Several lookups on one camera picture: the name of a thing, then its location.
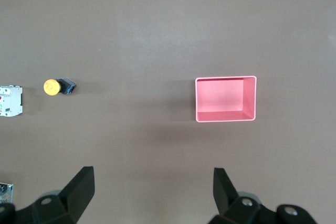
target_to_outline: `open box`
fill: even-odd
[[[256,118],[255,76],[197,78],[196,121],[253,121]]]

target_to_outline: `pink container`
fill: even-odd
[[[255,76],[197,78],[196,121],[234,122],[256,118]]]

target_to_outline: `screw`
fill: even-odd
[[[285,207],[285,212],[289,215],[298,215],[298,212],[292,207]]]
[[[51,202],[50,198],[45,198],[44,200],[41,201],[41,205],[47,205]]]
[[[253,203],[250,199],[243,199],[242,203],[247,207],[251,207],[253,205]]]

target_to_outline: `circuit breaker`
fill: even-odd
[[[22,88],[20,86],[0,86],[0,116],[16,116],[22,113]]]
[[[13,202],[13,184],[0,182],[0,204]]]

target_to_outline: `white electrical device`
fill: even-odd
[[[16,116],[22,113],[22,88],[20,86],[0,86],[0,116]]]

